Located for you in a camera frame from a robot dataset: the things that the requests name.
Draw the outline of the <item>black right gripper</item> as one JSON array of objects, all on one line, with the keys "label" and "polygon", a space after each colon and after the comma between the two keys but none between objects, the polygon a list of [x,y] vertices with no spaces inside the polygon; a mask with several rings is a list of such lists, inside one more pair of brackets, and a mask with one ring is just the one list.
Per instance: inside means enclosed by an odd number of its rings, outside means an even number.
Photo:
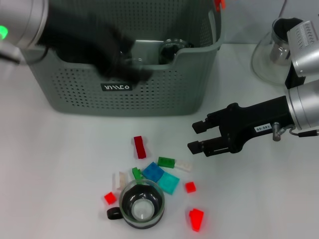
[{"label": "black right gripper", "polygon": [[232,103],[225,109],[209,113],[204,121],[192,124],[197,134],[218,126],[221,137],[194,141],[188,143],[187,147],[192,154],[204,153],[206,157],[227,152],[238,153],[247,141],[272,133],[271,127],[258,129],[259,127],[276,122],[280,126],[294,123],[285,96],[249,107]]}]

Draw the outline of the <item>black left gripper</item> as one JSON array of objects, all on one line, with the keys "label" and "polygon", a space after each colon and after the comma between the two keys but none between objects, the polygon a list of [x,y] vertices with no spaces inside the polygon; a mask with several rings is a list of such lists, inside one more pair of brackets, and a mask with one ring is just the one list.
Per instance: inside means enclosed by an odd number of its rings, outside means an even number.
[{"label": "black left gripper", "polygon": [[135,41],[108,23],[98,24],[52,4],[48,7],[40,44],[86,58],[106,78],[119,78],[134,84],[147,81],[151,70],[127,65],[123,53],[129,53]]}]

